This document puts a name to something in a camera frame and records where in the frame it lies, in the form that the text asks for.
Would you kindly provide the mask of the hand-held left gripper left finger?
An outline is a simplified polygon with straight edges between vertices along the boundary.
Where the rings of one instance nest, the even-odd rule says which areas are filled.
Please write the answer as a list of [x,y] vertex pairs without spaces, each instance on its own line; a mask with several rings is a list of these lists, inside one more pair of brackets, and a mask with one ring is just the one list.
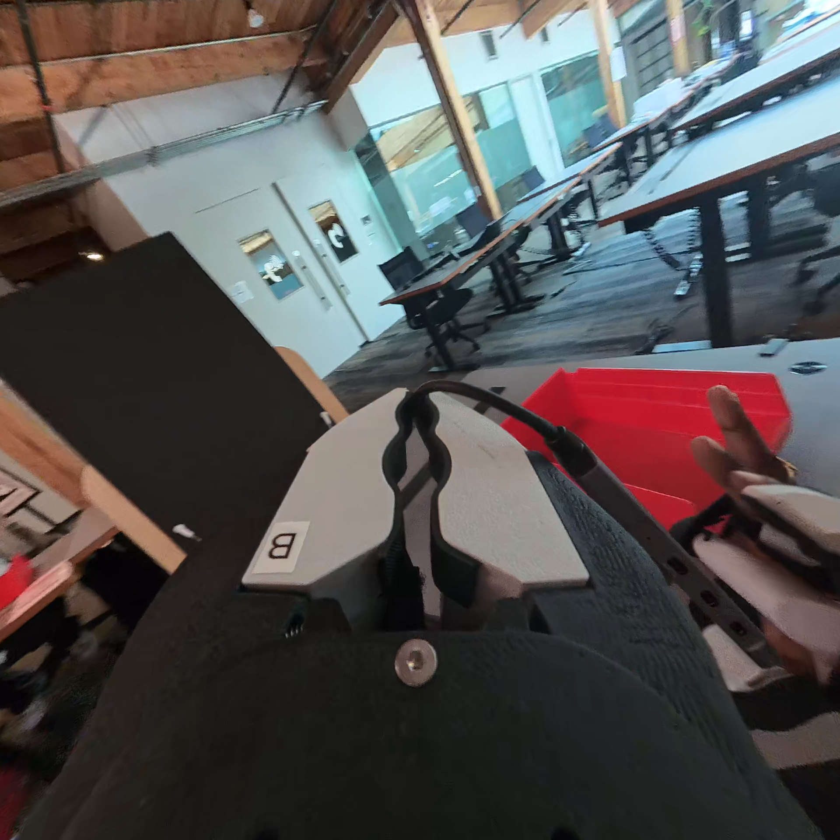
[[250,592],[336,601],[353,629],[425,628],[400,482],[412,394],[397,388],[308,450],[242,578]]

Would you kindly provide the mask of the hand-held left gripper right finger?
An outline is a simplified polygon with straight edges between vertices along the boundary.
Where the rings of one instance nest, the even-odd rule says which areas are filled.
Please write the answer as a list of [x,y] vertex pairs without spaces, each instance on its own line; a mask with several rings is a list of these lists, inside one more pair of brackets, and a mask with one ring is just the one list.
[[434,582],[461,607],[587,586],[590,575],[528,451],[501,426],[444,393],[425,402],[436,489]]

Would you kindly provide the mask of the person's right hand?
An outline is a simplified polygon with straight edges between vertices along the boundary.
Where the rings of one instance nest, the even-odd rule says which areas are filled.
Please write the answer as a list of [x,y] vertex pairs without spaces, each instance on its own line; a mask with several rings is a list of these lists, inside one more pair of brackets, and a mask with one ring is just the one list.
[[731,499],[738,501],[748,487],[795,483],[795,469],[765,443],[734,392],[712,386],[707,402],[723,442],[696,437],[690,449],[698,466]]

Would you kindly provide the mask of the red plastic bin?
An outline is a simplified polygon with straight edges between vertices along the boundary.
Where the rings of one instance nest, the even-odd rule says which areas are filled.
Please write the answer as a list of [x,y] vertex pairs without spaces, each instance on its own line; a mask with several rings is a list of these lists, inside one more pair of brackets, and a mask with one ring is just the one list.
[[707,402],[714,385],[736,393],[765,443],[778,453],[791,432],[792,413],[770,373],[558,369],[523,405],[587,443],[669,529],[722,495],[690,450],[697,437],[723,442]]

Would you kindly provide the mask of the black office chair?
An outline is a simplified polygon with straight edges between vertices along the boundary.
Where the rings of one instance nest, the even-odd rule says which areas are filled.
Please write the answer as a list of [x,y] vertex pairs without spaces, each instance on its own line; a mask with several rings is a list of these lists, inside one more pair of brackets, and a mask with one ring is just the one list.
[[406,290],[427,272],[424,262],[410,246],[378,265],[378,268],[394,292]]
[[459,314],[471,303],[475,293],[468,288],[443,290],[442,293],[430,292],[408,298],[402,304],[405,321],[411,330],[425,330],[432,342],[424,349],[426,358],[439,357],[440,347],[446,342],[465,340],[479,351],[478,342],[467,334],[469,329],[488,330],[484,322],[464,324]]

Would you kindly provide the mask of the black divider panel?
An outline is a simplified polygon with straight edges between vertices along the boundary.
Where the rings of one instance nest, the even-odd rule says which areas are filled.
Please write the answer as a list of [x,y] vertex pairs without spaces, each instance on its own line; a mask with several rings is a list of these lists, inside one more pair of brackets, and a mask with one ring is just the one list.
[[84,501],[172,573],[270,517],[322,405],[172,233],[2,298],[2,381],[81,461]]

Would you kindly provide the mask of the grey office desk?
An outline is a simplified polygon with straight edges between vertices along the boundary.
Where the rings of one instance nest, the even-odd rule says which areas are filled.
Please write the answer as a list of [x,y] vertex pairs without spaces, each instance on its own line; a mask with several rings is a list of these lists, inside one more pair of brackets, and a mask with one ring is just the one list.
[[[478,250],[467,255],[457,256],[450,262],[432,269],[421,279],[415,281],[404,291],[394,292],[379,302],[381,307],[388,305],[401,306],[408,298],[426,295],[430,292],[442,293],[452,286],[460,287],[473,277],[478,271],[489,267],[495,277],[495,284],[500,299],[500,309],[495,310],[494,317],[499,315],[527,312],[535,308],[540,297],[525,297],[518,284],[513,268],[508,259],[508,249],[519,230],[529,228],[525,219],[515,219],[500,226],[499,234],[486,242]],[[455,372],[470,372],[477,368],[477,364],[470,362],[456,362],[448,349],[448,342],[440,347],[439,357],[433,356],[430,361],[429,373],[446,374]]]
[[568,174],[557,182],[545,182],[536,186],[519,199],[514,210],[524,211],[526,205],[534,202],[548,204],[547,209],[534,216],[537,225],[549,231],[550,247],[545,251],[530,249],[522,245],[521,252],[537,256],[536,259],[520,261],[518,267],[537,270],[558,265],[582,257],[592,246],[585,236],[585,228],[596,226],[599,206],[595,191],[595,178],[612,166],[617,165],[623,173],[623,147],[620,142],[609,143],[604,149],[590,154],[573,164]]
[[602,205],[598,225],[625,233],[651,228],[661,217],[697,211],[707,337],[713,349],[732,347],[732,301],[720,200],[759,186],[761,176],[838,145],[838,112],[819,102],[789,99],[740,117],[667,152],[629,191]]
[[669,131],[695,137],[719,123],[756,112],[765,103],[789,96],[832,72],[838,66],[838,57],[839,29],[835,25],[716,88]]

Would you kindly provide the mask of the white double door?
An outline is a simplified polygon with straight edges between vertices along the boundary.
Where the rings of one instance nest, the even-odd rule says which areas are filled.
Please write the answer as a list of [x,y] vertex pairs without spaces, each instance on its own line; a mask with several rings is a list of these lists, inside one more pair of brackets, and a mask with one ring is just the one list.
[[324,377],[369,333],[305,215],[273,182],[197,211],[190,248],[270,345],[297,351]]

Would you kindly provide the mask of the glass office partition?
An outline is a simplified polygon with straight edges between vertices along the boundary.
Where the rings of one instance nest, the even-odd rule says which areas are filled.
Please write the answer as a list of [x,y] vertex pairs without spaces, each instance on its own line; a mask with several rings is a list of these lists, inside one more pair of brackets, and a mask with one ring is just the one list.
[[[588,155],[586,132],[606,107],[594,51],[518,75],[498,60],[465,68],[458,89],[502,212],[529,192],[528,177],[557,181]],[[392,189],[402,207],[381,194],[393,230],[411,224],[427,249],[443,244],[477,190],[419,49],[385,49],[351,93],[367,129],[354,151],[371,186]]]

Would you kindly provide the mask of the wooden pillar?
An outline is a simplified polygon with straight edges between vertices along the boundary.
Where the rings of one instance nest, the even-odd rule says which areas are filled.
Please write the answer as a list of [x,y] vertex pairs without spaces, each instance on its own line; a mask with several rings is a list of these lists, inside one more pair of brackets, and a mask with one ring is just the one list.
[[623,78],[620,77],[618,54],[621,45],[616,41],[616,24],[607,1],[587,3],[595,31],[597,62],[605,94],[605,103],[610,120],[616,129],[627,125],[626,105],[623,94]]
[[401,1],[399,4],[421,50],[476,200],[491,220],[499,220],[503,215],[501,205],[471,117],[459,93],[434,5],[428,1]]

